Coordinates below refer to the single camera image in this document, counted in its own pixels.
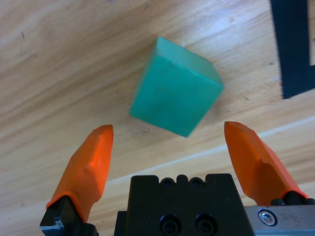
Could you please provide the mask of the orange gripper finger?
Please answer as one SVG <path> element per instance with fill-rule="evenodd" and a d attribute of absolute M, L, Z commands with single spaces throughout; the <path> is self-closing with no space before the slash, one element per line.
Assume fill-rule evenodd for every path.
<path fill-rule="evenodd" d="M 46 205 L 40 229 L 46 236 L 97 236 L 88 223 L 106 185 L 114 141 L 112 125 L 93 130 L 72 155 Z"/>
<path fill-rule="evenodd" d="M 242 190 L 257 205 L 314 205 L 314 199 L 299 188 L 277 155 L 253 130 L 227 121 L 224 135 Z"/>

